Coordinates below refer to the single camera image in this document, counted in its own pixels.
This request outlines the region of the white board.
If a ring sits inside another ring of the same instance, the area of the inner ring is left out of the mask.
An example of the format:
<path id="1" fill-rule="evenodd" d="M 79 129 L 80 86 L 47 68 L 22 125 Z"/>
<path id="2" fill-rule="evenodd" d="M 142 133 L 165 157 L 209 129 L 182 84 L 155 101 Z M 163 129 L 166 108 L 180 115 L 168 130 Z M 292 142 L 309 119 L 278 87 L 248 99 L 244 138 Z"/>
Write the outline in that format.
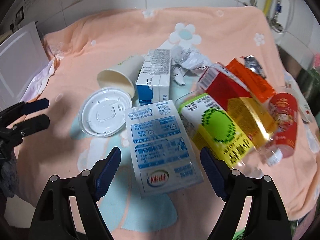
<path id="1" fill-rule="evenodd" d="M 18 103 L 32 79 L 48 63 L 34 22 L 7 38 L 1 44 L 1 110 Z"/>

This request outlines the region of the green label juice bottle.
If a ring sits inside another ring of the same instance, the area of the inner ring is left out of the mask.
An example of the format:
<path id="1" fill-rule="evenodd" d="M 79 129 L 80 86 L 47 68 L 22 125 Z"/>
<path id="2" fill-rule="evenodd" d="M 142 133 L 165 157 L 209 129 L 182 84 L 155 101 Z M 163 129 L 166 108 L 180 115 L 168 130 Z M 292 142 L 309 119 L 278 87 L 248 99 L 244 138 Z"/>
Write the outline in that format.
<path id="1" fill-rule="evenodd" d="M 175 105 L 189 138 L 199 150 L 208 147 L 230 168 L 242 172 L 248 168 L 244 158 L 254 150 L 251 140 L 209 94 L 194 91 L 177 99 Z"/>

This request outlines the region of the blue white milk carton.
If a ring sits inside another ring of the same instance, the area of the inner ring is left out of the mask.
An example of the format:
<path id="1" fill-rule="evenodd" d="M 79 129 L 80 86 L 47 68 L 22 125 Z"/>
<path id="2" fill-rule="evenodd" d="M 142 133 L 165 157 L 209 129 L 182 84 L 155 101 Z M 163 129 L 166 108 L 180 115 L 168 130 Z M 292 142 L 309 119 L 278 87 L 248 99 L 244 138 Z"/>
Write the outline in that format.
<path id="1" fill-rule="evenodd" d="M 125 121 L 141 197 L 171 193 L 203 182 L 173 101 L 127 109 Z"/>

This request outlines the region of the red gold tea bottle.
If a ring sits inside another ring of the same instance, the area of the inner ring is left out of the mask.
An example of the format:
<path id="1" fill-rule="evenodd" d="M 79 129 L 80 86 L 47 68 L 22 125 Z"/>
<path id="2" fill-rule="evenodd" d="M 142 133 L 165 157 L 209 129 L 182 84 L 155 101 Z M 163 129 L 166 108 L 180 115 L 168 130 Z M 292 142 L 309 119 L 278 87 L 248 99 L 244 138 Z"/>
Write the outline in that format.
<path id="1" fill-rule="evenodd" d="M 232 74 L 221 72 L 220 64 L 208 67 L 198 81 L 198 86 L 209 94 L 236 122 L 251 140 L 254 150 L 261 150 L 272 141 L 278 126 L 264 106 L 240 85 Z M 248 155 L 244 163 L 248 165 Z"/>

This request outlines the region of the white plastic cup lid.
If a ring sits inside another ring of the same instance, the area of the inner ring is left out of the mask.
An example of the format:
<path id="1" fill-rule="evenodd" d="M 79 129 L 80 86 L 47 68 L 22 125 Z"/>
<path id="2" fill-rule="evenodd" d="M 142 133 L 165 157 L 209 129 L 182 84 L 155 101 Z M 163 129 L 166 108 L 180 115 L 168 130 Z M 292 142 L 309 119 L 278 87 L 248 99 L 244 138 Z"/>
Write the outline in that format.
<path id="1" fill-rule="evenodd" d="M 125 110 L 131 107 L 132 99 L 127 92 L 115 87 L 102 88 L 82 104 L 79 126 L 92 137 L 110 137 L 125 125 Z"/>

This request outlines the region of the red printed plastic cup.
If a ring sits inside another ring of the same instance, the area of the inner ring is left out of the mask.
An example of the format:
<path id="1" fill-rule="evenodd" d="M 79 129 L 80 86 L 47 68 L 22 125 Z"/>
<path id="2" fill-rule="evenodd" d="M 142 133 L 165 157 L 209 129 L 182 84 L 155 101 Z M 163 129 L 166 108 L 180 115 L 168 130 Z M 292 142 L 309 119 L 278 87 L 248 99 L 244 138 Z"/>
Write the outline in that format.
<path id="1" fill-rule="evenodd" d="M 268 102 L 268 111 L 277 123 L 272 150 L 281 152 L 282 158 L 291 157 L 295 152 L 298 129 L 298 102 L 293 91 L 283 88 Z"/>

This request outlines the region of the orange foil wrapper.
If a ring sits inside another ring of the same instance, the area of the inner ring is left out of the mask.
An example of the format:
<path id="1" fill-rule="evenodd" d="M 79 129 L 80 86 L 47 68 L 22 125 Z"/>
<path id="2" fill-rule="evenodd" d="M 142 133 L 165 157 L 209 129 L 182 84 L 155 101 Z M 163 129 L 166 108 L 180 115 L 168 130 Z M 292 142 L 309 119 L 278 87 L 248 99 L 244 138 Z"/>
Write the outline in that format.
<path id="1" fill-rule="evenodd" d="M 276 91 L 266 80 L 246 68 L 237 59 L 233 59 L 226 68 L 238 77 L 261 103 L 276 95 Z"/>

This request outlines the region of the silver foil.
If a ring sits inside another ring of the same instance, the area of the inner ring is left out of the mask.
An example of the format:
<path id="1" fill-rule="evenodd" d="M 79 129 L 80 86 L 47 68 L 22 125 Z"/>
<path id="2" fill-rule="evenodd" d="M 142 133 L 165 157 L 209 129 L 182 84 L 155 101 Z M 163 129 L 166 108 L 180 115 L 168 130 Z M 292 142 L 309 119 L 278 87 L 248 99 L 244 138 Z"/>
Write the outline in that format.
<path id="1" fill-rule="evenodd" d="M 175 45 L 171 49 L 171 75 L 179 86 L 185 85 L 186 74 L 200 76 L 211 65 L 210 59 L 195 48 Z"/>

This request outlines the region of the white ceramic plate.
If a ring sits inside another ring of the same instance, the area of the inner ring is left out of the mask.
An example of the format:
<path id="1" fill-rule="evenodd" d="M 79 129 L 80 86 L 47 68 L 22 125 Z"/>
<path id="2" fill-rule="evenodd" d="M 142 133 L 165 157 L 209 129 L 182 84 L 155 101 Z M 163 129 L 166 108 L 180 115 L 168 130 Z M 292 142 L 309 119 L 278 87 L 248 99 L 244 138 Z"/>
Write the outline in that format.
<path id="1" fill-rule="evenodd" d="M 311 109 L 310 109 L 304 95 L 302 94 L 302 92 L 298 86 L 298 83 L 295 81 L 293 76 L 287 71 L 284 72 L 284 80 L 285 80 L 285 87 L 293 90 L 293 93 L 294 93 L 294 95 L 297 99 L 297 102 L 298 102 L 298 108 L 299 108 L 299 111 L 300 111 L 300 114 L 301 114 L 303 121 L 306 123 L 312 122 Z"/>

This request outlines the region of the white paper cup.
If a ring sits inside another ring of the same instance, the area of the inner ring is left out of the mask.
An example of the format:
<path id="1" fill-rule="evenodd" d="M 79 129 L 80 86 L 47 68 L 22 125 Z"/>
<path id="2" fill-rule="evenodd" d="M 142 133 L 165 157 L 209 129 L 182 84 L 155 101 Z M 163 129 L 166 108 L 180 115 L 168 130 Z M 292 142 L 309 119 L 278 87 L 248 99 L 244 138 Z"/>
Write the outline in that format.
<path id="1" fill-rule="evenodd" d="M 119 88 L 135 97 L 136 81 L 145 59 L 142 55 L 131 56 L 122 63 L 102 70 L 97 75 L 97 82 L 100 88 Z"/>

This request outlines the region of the peach floral towel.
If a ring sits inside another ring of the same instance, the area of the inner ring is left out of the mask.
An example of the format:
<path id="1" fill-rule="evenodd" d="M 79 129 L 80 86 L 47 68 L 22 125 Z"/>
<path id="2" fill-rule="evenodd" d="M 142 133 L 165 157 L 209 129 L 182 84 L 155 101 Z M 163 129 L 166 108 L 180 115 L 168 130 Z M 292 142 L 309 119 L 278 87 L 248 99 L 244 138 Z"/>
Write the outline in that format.
<path id="1" fill-rule="evenodd" d="M 108 138 L 85 135 L 78 125 L 83 102 L 98 88 L 97 75 L 132 55 L 159 47 L 195 46 L 212 62 L 253 55 L 274 88 L 285 84 L 284 67 L 263 13 L 254 7 L 172 8 L 151 17 L 141 11 L 88 16 L 44 37 L 46 53 L 59 60 L 42 93 L 50 102 L 48 129 L 16 149 L 17 194 L 36 205 L 50 176 L 76 176 L 113 147 L 121 163 L 99 209 L 115 239 L 206 239 L 223 208 L 208 180 L 171 194 L 141 198 L 127 131 Z"/>

